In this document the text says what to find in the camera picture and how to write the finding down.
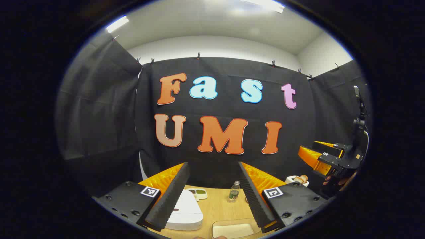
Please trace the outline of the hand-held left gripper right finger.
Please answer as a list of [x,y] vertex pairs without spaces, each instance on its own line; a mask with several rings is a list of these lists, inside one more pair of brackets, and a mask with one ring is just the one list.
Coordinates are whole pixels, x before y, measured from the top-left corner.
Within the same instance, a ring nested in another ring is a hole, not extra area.
[[244,162],[239,162],[240,186],[257,226],[263,233],[309,218],[328,200],[300,182],[285,183]]

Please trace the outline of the wide ceiling light panel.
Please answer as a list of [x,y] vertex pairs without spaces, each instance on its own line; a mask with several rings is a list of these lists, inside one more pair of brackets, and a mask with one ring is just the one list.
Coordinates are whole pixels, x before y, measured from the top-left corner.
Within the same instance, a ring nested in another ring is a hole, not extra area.
[[278,12],[278,13],[282,13],[283,10],[285,9],[285,6],[282,5],[281,3],[274,1],[274,0],[241,0],[242,2],[247,2],[250,4],[255,4],[258,6],[261,6],[265,9],[274,11],[274,12]]

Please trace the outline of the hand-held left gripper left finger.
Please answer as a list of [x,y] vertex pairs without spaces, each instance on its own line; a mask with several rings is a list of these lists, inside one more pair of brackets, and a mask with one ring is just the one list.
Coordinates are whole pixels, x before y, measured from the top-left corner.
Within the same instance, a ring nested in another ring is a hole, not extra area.
[[139,183],[125,181],[94,200],[132,226],[160,232],[165,228],[189,175],[189,164],[184,162]]

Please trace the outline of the white rice cooker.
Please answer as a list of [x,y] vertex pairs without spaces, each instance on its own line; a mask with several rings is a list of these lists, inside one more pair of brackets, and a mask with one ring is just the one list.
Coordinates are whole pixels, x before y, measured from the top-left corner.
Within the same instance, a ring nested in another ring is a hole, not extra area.
[[166,229],[193,231],[202,227],[203,213],[192,192],[184,189],[167,221]]

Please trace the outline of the white toaster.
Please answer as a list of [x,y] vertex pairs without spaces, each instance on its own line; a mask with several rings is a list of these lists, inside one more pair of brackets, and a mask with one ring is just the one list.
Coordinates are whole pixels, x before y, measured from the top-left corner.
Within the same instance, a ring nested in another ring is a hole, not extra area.
[[[290,183],[295,183],[294,181],[293,181],[293,178],[294,177],[296,177],[296,175],[293,175],[293,176],[289,176],[289,177],[287,177],[286,178],[286,180],[285,180],[285,183],[287,183],[287,184],[290,184]],[[305,186],[305,187],[308,187],[308,185],[309,185],[309,181],[307,181],[305,184],[302,184],[303,186]]]

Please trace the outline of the clear plastic container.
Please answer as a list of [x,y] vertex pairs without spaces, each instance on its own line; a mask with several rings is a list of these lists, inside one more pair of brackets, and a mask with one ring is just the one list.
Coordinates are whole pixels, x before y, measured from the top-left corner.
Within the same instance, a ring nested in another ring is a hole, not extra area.
[[252,226],[252,228],[254,229],[255,234],[257,234],[261,231],[261,229],[257,226],[254,218],[216,221],[212,224],[212,228],[213,228],[213,226],[216,226],[216,225],[231,225],[231,224],[243,224],[243,223],[250,224]]

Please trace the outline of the white divided sauce dish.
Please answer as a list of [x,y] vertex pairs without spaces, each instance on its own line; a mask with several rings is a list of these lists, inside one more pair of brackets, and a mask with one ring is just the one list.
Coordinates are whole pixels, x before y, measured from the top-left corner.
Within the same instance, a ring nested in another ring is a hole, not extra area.
[[208,193],[205,189],[192,188],[192,189],[186,189],[186,190],[188,190],[194,195],[194,198],[196,199],[196,201],[204,200],[208,198]]

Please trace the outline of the clear water bottle green label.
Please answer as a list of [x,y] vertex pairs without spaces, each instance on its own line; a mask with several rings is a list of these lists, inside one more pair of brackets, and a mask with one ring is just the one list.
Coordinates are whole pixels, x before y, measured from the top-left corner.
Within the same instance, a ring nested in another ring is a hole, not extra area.
[[239,192],[240,192],[240,182],[235,181],[234,184],[232,185],[232,187],[230,188],[227,201],[229,203],[235,202],[237,200],[238,196],[239,196]]

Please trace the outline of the long ceiling light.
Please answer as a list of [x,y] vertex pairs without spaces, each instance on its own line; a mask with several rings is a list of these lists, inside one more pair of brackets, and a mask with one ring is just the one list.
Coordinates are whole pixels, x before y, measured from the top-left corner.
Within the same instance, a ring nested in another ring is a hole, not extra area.
[[108,25],[105,28],[105,30],[108,33],[112,33],[113,31],[117,30],[118,28],[122,27],[123,25],[125,25],[128,22],[129,22],[129,19],[127,18],[127,16],[122,16],[118,20],[116,20],[113,23],[111,23],[110,25]]

